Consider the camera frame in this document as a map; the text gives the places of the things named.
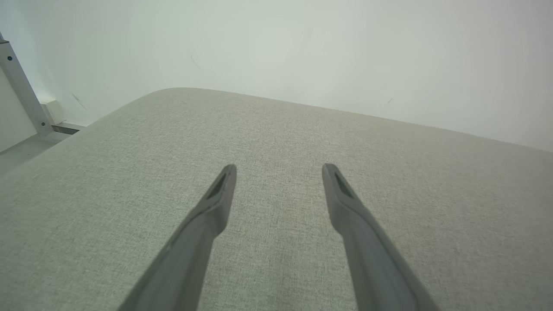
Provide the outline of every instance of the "metal bracket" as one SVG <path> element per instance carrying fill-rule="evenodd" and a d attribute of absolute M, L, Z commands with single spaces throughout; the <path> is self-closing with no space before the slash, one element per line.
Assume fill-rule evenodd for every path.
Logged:
<path fill-rule="evenodd" d="M 9 83 L 12 85 L 15 94 L 25 108 L 31 123 L 39 136 L 46 136 L 54 130 L 42 109 L 40 102 L 21 68 L 21 64 L 15 55 L 9 41 L 3 40 L 0 34 L 0 67 L 4 71 Z"/>

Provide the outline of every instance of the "gray fabric surface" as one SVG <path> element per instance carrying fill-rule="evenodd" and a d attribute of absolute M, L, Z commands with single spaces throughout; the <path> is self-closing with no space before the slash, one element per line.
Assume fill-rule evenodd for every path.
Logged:
<path fill-rule="evenodd" d="M 142 97 L 0 180 L 0 309 L 115 310 L 235 163 L 200 310 L 355 310 L 325 162 L 442 309 L 553 309 L 553 153 L 199 89 Z"/>

